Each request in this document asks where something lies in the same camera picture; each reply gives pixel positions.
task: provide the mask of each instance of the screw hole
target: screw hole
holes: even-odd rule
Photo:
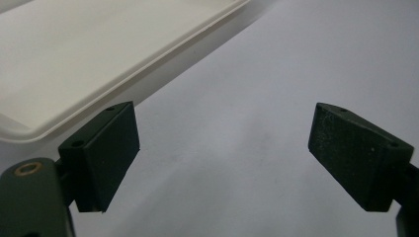
[[[82,141],[82,140],[78,140],[78,141],[74,141],[72,144],[71,144],[71,146],[72,147],[79,147],[79,146],[82,146],[84,144],[84,141]]]
[[[20,166],[18,169],[15,170],[16,176],[27,176],[37,172],[42,167],[40,162],[32,162],[25,165]]]

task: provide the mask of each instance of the white surface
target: white surface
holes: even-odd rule
[[[246,0],[42,1],[0,15],[0,139],[40,139]]]
[[[418,40],[417,1],[281,2],[136,107],[142,150],[107,213],[72,206],[78,236],[396,236],[397,204],[364,212],[307,142],[324,102],[419,147]]]

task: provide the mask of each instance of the white plastic tray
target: white plastic tray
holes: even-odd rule
[[[41,139],[248,0],[36,0],[0,14],[0,140]]]

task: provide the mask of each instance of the white container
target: white container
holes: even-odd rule
[[[36,0],[0,14],[0,140],[31,142],[248,0]]]

